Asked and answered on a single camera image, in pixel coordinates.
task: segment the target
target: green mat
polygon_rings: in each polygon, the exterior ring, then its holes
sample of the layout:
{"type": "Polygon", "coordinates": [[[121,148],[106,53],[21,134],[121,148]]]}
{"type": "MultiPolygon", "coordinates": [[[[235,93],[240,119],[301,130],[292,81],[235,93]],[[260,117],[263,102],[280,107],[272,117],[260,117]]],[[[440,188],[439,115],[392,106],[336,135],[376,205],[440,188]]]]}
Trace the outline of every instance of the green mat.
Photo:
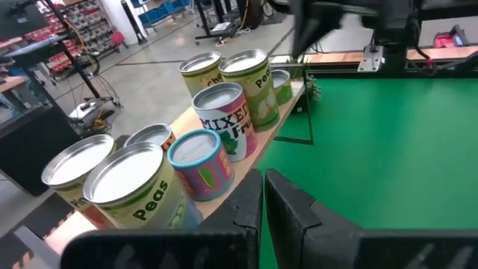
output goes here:
{"type": "MultiPolygon", "coordinates": [[[[314,145],[274,141],[260,168],[366,228],[478,228],[477,82],[318,81],[314,145]]],[[[280,135],[306,139],[306,115],[280,135]]],[[[265,210],[263,223],[261,268],[276,268],[265,210]]]]}

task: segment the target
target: gray floor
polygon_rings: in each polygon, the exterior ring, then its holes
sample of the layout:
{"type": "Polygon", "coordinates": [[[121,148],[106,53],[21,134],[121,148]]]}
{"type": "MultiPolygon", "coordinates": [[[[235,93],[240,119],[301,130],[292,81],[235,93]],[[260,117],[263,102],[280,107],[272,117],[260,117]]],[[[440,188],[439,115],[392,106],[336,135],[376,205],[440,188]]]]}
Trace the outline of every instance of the gray floor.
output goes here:
{"type": "MultiPolygon", "coordinates": [[[[281,44],[278,42],[292,28],[291,16],[282,24],[261,26],[220,47],[215,46],[214,40],[202,40],[199,46],[194,44],[194,36],[203,34],[202,29],[195,26],[198,22],[195,19],[195,16],[189,15],[175,22],[167,21],[158,33],[152,33],[148,37],[147,45],[123,49],[120,54],[113,54],[102,61],[101,75],[113,85],[124,105],[124,109],[113,121],[114,137],[131,134],[152,123],[171,123],[190,105],[190,95],[178,71],[181,61],[211,50],[228,56],[246,49],[276,49],[273,54],[277,55],[288,53],[290,48],[292,35],[281,44]]],[[[476,20],[441,20],[435,24],[425,22],[420,43],[430,44],[437,31],[449,31],[455,23],[464,26],[468,35],[478,35],[477,32],[472,32],[472,22],[476,20]]],[[[343,30],[335,31],[321,42],[325,52],[362,49],[369,42],[371,31],[361,28],[356,16],[347,16],[343,24],[343,30]]],[[[67,113],[73,110],[82,97],[91,96],[77,75],[68,81],[62,81],[57,87],[49,84],[47,88],[67,113]]],[[[1,219],[0,236],[49,194],[33,198],[11,183],[0,181],[0,216],[8,215],[1,219]]],[[[28,268],[46,266],[35,258],[28,268]]]]}

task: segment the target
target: can lid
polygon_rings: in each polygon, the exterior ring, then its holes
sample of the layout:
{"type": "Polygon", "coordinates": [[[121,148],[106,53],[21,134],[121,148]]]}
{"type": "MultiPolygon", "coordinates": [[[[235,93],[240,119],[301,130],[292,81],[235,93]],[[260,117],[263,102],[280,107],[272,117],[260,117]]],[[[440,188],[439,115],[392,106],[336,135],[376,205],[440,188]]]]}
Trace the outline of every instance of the can lid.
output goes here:
{"type": "Polygon", "coordinates": [[[272,81],[273,81],[274,88],[281,87],[291,77],[289,72],[284,70],[276,69],[276,70],[272,70],[270,73],[272,74],[272,81]]]}
{"type": "Polygon", "coordinates": [[[225,59],[219,64],[219,70],[226,73],[245,71],[249,68],[256,67],[266,59],[266,51],[262,49],[251,49],[225,59]]]}
{"type": "Polygon", "coordinates": [[[242,93],[237,83],[222,82],[201,90],[193,97],[193,107],[197,110],[220,108],[236,100],[242,93]]]}
{"type": "Polygon", "coordinates": [[[196,55],[184,62],[179,66],[180,72],[194,72],[207,67],[221,58],[219,52],[206,52],[200,55],[196,55]]]}
{"type": "Polygon", "coordinates": [[[220,147],[219,135],[199,129],[180,137],[168,150],[168,161],[176,167],[190,167],[210,158],[220,147]]]}
{"type": "Polygon", "coordinates": [[[125,142],[125,146],[139,142],[151,142],[156,146],[161,146],[171,135],[171,128],[166,124],[154,124],[141,129],[133,134],[125,142]]]}
{"type": "Polygon", "coordinates": [[[70,182],[90,172],[105,159],[114,148],[114,139],[98,134],[66,148],[56,155],[42,172],[43,183],[56,186],[70,182]]]}
{"type": "Polygon", "coordinates": [[[83,187],[84,197],[99,204],[127,197],[158,172],[163,155],[163,150],[150,142],[118,150],[90,173],[83,187]]]}

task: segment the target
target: can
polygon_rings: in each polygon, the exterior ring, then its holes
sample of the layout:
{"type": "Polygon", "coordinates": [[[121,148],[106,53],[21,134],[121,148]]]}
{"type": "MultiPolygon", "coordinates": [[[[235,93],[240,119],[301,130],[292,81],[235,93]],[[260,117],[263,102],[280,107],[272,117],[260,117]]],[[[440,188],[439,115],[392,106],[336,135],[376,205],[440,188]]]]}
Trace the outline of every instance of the can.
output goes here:
{"type": "Polygon", "coordinates": [[[198,92],[192,106],[202,127],[219,133],[231,162],[243,160],[257,147],[257,137],[249,117],[243,88],[222,82],[198,92]]]}
{"type": "Polygon", "coordinates": [[[138,142],[151,142],[156,146],[160,146],[164,152],[170,148],[171,144],[176,141],[176,137],[167,124],[154,124],[147,126],[133,134],[125,142],[125,146],[138,142]]]}
{"type": "Polygon", "coordinates": [[[284,70],[272,70],[274,93],[277,105],[283,105],[292,99],[291,74],[284,70]]]}
{"type": "Polygon", "coordinates": [[[271,129],[280,119],[267,52],[253,49],[232,55],[219,64],[225,82],[241,84],[257,132],[271,129]]]}
{"type": "Polygon", "coordinates": [[[66,148],[56,155],[42,172],[42,182],[84,215],[96,228],[114,228],[94,205],[83,196],[88,174],[116,149],[114,139],[97,134],[66,148]]]}
{"type": "Polygon", "coordinates": [[[209,129],[191,131],[173,143],[167,159],[196,201],[209,201],[232,186],[234,171],[219,134],[209,129]]]}
{"type": "Polygon", "coordinates": [[[219,52],[206,52],[196,55],[179,66],[191,96],[196,95],[207,86],[223,81],[217,66],[221,61],[219,52]]]}
{"type": "Polygon", "coordinates": [[[90,173],[83,193],[120,229],[192,228],[202,220],[163,150],[151,142],[107,157],[90,173]]]}

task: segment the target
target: small can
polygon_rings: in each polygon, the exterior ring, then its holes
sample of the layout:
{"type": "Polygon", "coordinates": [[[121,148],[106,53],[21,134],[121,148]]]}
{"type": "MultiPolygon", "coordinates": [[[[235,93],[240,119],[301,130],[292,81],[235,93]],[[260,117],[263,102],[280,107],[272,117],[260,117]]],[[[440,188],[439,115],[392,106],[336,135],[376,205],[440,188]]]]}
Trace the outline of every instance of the small can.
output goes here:
{"type": "Polygon", "coordinates": [[[257,137],[239,84],[222,82],[209,86],[197,93],[192,103],[202,126],[219,133],[231,162],[254,152],[257,137]]]}
{"type": "Polygon", "coordinates": [[[167,159],[196,201],[218,198],[234,181],[220,137],[209,129],[194,130],[178,138],[167,152],[167,159]]]}
{"type": "Polygon", "coordinates": [[[83,192],[120,229],[192,228],[202,220],[163,150],[151,142],[107,157],[90,173],[83,192]]]}
{"type": "Polygon", "coordinates": [[[166,124],[159,123],[147,126],[133,134],[126,140],[125,146],[138,142],[151,142],[156,146],[160,146],[164,152],[167,152],[174,141],[176,141],[176,137],[171,128],[166,124]]]}
{"type": "Polygon", "coordinates": [[[43,183],[55,190],[98,229],[114,228],[114,225],[84,198],[83,185],[93,168],[115,149],[114,139],[111,136],[94,135],[60,152],[42,172],[43,183]]]}
{"type": "Polygon", "coordinates": [[[232,55],[219,64],[225,82],[241,84],[254,130],[274,127],[280,119],[267,52],[253,49],[232,55]]]}
{"type": "Polygon", "coordinates": [[[291,74],[284,70],[272,70],[274,93],[277,105],[283,105],[292,98],[291,74]]]}
{"type": "Polygon", "coordinates": [[[179,66],[191,96],[207,86],[223,81],[217,66],[221,61],[219,52],[206,52],[184,61],[179,66]]]}

